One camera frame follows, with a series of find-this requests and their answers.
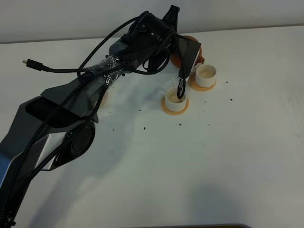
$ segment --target plastic wrap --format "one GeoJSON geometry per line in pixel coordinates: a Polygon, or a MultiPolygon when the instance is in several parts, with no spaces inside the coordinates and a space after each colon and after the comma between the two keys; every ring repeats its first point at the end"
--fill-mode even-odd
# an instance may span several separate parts
{"type": "MultiPolygon", "coordinates": [[[[119,58],[116,55],[112,55],[112,56],[109,56],[108,58],[104,59],[100,63],[98,63],[94,66],[88,67],[87,70],[92,72],[93,74],[97,75],[106,70],[110,70],[114,67],[117,67],[120,64],[121,64],[121,61],[119,60],[119,58]]],[[[119,69],[108,75],[104,75],[101,77],[104,78],[105,83],[108,86],[111,86],[113,84],[113,82],[116,81],[120,75],[122,75],[123,72],[124,72],[123,69],[119,69]]]]}

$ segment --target small white cup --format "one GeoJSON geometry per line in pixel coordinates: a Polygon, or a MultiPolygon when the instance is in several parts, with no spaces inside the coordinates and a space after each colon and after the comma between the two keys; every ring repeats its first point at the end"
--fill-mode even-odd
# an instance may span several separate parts
{"type": "Polygon", "coordinates": [[[200,87],[209,88],[217,80],[216,69],[211,65],[200,65],[195,71],[195,82],[200,87]]]}
{"type": "Polygon", "coordinates": [[[165,105],[172,112],[180,112],[185,109],[187,105],[186,93],[181,99],[177,97],[177,88],[173,87],[167,90],[165,94],[165,105]]]}

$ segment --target robotic arm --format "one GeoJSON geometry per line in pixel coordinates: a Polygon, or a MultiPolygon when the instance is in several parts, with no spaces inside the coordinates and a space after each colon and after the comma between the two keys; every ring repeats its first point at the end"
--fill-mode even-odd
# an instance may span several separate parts
{"type": "Polygon", "coordinates": [[[200,43],[176,33],[179,10],[171,6],[162,20],[146,11],[126,22],[106,37],[79,69],[57,70],[30,59],[25,62],[36,70],[77,72],[78,78],[49,88],[19,106],[0,143],[0,227],[15,225],[14,218],[27,188],[40,170],[55,169],[88,150],[95,136],[101,100],[119,76],[130,72],[156,74],[166,67],[170,54],[178,54],[182,67],[177,95],[183,96],[200,43]],[[84,68],[114,33],[132,22],[129,31],[111,45],[105,60],[84,68]],[[141,64],[146,71],[137,70],[141,64]]]}

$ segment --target table surface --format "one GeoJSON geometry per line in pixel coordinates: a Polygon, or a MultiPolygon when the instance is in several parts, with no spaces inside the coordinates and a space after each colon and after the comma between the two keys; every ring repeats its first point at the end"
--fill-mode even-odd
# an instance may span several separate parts
{"type": "MultiPolygon", "coordinates": [[[[190,35],[217,69],[216,87],[188,88],[187,112],[169,116],[160,102],[177,84],[171,63],[157,75],[119,78],[90,149],[37,175],[17,228],[304,226],[304,27],[190,35]]],[[[99,42],[0,45],[0,139],[21,103],[76,76],[35,71],[22,59],[75,68],[99,42]]]]}

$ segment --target white wall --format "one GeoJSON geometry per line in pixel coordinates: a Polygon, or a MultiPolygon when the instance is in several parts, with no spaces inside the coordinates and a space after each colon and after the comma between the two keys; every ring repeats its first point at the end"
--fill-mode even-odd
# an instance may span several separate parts
{"type": "Polygon", "coordinates": [[[145,10],[162,18],[171,4],[180,33],[304,22],[304,0],[1,0],[0,42],[104,37],[145,10]]]}

